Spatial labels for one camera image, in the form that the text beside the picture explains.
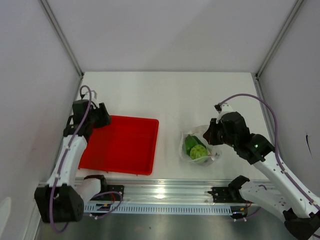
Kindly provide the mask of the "light green round vegetable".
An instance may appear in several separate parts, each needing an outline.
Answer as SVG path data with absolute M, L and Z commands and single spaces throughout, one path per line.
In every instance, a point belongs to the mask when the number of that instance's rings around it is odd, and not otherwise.
M 189 156 L 192 160 L 196 160 L 202 157 L 208 156 L 207 149 L 201 144 L 195 145 L 189 152 Z

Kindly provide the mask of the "clear zip top bag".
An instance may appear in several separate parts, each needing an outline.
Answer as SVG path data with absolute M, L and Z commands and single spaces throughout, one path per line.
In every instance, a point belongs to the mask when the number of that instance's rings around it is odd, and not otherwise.
M 203 134 L 208 125 L 200 125 L 181 132 L 179 157 L 182 161 L 207 167 L 222 156 L 218 146 L 209 145 Z

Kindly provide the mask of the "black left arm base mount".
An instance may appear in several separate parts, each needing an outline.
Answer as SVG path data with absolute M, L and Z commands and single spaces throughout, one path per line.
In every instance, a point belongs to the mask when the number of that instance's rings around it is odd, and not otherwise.
M 91 201 L 120 201 L 124 196 L 123 185 L 108 184 L 104 175 L 88 175 L 84 178 L 84 183 L 89 184 L 89 190 L 94 192 Z

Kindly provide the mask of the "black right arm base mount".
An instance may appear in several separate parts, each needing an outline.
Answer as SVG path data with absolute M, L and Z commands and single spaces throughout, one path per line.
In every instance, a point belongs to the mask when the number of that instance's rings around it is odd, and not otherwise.
M 251 203 L 251 201 L 245 200 L 240 194 L 240 190 L 247 182 L 250 182 L 250 179 L 240 175 L 232 180 L 227 186 L 213 186 L 207 193 L 211 195 L 214 203 Z

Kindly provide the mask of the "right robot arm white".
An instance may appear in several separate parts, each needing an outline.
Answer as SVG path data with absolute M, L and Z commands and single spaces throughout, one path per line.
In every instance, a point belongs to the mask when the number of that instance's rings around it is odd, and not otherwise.
M 261 134 L 251 133 L 245 119 L 236 111 L 212 118 L 203 138 L 210 145 L 228 145 L 236 154 L 263 173 L 280 196 L 242 175 L 229 185 L 234 202 L 253 202 L 280 219 L 298 240 L 308 240 L 320 228 L 320 199 L 287 168 L 277 161 L 275 147 Z

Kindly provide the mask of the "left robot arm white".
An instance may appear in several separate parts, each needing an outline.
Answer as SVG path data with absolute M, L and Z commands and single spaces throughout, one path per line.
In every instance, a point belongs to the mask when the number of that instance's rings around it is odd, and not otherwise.
M 86 176 L 79 189 L 75 188 L 75 179 L 93 130 L 110 125 L 112 118 L 104 103 L 91 103 L 88 99 L 74 101 L 72 111 L 63 130 L 55 168 L 46 184 L 34 192 L 41 219 L 47 224 L 78 222 L 87 202 L 94 197 L 103 200 L 109 193 L 102 175 Z

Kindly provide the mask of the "green bell pepper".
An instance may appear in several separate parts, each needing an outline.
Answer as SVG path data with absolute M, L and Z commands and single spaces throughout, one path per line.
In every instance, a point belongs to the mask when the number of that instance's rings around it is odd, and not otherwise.
M 190 155 L 191 149 L 196 145 L 206 147 L 198 137 L 196 137 L 195 135 L 188 134 L 187 137 L 184 139 L 184 146 L 188 156 Z

